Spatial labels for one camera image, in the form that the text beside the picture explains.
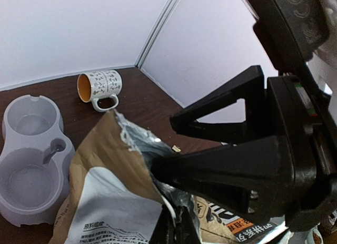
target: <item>mug handle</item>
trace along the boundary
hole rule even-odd
[[[110,108],[107,108],[107,109],[103,109],[103,108],[99,107],[99,105],[98,105],[99,99],[98,99],[98,98],[92,99],[91,102],[92,102],[92,104],[93,104],[94,109],[95,109],[96,111],[98,111],[98,112],[107,112],[107,111],[109,111],[109,110],[112,110],[113,108],[116,108],[117,105],[118,105],[119,102],[120,102],[119,99],[118,99],[118,97],[117,97],[117,95],[112,94],[112,95],[109,96],[109,98],[113,99],[113,100],[115,101],[115,104],[114,104],[113,106],[111,106]]]

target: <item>white mug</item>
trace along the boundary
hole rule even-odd
[[[98,112],[106,112],[119,104],[117,95],[122,90],[122,78],[115,70],[96,71],[80,74],[77,79],[77,91],[85,103],[92,102]],[[98,101],[111,98],[115,104],[107,109],[99,107]]]

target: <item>gray plastic bowl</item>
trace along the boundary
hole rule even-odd
[[[75,149],[50,99],[21,96],[4,113],[0,155],[0,212],[16,226],[53,224],[69,194]]]

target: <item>orange label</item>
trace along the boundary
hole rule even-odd
[[[231,223],[229,223],[228,225],[226,225],[230,231],[233,233],[233,234],[236,234],[238,232],[241,232],[242,230],[248,228],[248,227],[251,227],[253,226],[254,224],[253,223],[250,223],[249,221],[247,220],[244,220],[244,219],[237,219]]]

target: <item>dark brown table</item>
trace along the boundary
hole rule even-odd
[[[193,152],[218,145],[215,142],[176,135],[171,129],[169,116],[181,107],[137,68],[122,69],[118,72],[123,79],[123,89],[117,110],[127,119],[150,129],[167,144],[179,146],[183,152]],[[76,80],[77,76],[71,76],[1,91],[0,119],[2,120],[6,107],[15,98],[27,94],[44,95],[58,105],[64,121],[64,133],[77,148],[102,114],[94,111],[90,103],[83,103],[79,99]],[[0,136],[0,150],[3,144],[3,138]],[[53,226],[48,224],[18,228],[0,216],[0,243],[46,244],[52,234]]]

